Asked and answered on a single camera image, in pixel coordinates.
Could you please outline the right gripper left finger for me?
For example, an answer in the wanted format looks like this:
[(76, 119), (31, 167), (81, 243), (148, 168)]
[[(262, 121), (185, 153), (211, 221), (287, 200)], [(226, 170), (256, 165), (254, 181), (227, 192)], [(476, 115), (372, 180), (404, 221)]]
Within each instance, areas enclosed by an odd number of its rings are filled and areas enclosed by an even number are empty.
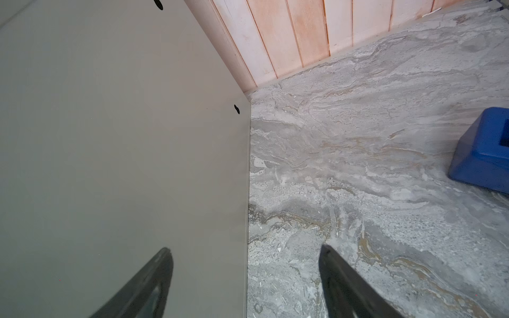
[(170, 249), (157, 252), (92, 317), (152, 317), (164, 315), (174, 262)]

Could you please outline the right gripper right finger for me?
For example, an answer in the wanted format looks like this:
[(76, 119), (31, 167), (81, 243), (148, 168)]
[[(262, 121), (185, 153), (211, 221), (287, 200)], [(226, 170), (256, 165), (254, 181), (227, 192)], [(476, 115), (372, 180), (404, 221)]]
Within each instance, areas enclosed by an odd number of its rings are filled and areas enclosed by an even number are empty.
[(329, 317), (403, 318), (332, 246), (321, 246), (318, 266)]

